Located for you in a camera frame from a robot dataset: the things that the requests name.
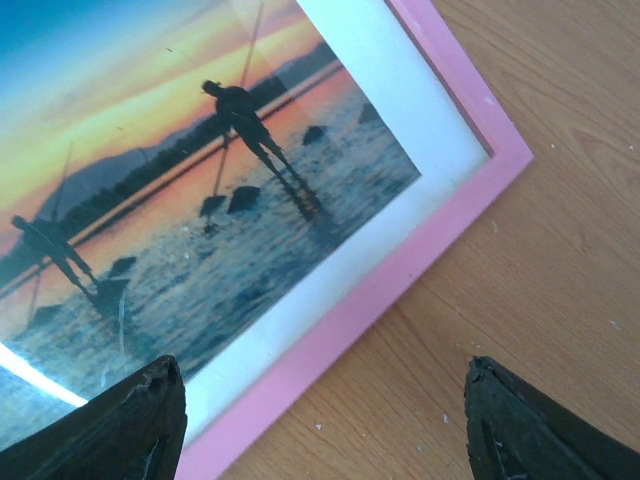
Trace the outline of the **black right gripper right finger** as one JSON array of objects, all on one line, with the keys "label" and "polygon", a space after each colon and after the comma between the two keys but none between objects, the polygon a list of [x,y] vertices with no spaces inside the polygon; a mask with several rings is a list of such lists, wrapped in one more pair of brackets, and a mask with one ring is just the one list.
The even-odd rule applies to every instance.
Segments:
[{"label": "black right gripper right finger", "polygon": [[469,362],[467,455],[475,479],[637,479],[639,452],[489,356]]}]

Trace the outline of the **sunset photo print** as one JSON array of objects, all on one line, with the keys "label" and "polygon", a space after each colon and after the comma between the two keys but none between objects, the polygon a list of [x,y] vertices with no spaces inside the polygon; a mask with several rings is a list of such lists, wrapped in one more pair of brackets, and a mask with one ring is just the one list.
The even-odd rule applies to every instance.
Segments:
[{"label": "sunset photo print", "polygon": [[1,443],[200,371],[420,176],[295,1],[1,5]]}]

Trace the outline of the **white mat board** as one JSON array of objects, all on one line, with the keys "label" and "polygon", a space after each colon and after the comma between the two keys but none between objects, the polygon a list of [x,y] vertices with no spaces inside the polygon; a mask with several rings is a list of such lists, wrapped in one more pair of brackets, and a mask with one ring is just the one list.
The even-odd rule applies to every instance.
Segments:
[{"label": "white mat board", "polygon": [[420,179],[186,385],[188,450],[241,453],[258,439],[482,212],[464,197],[493,148],[471,116],[475,69],[447,75],[457,41],[428,1],[306,1],[421,171]]}]

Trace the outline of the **pink photo frame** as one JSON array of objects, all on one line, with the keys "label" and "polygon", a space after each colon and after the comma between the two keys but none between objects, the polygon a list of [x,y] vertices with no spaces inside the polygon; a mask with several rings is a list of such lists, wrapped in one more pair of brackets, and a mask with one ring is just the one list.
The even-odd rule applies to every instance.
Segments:
[{"label": "pink photo frame", "polygon": [[214,479],[531,155],[429,1],[1,5],[1,475]]}]

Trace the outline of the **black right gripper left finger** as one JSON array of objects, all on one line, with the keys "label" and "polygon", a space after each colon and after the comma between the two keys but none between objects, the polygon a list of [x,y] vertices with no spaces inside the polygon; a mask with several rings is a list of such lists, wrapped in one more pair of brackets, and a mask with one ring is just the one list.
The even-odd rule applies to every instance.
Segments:
[{"label": "black right gripper left finger", "polygon": [[1,452],[3,479],[173,479],[188,416],[176,358],[163,355]]}]

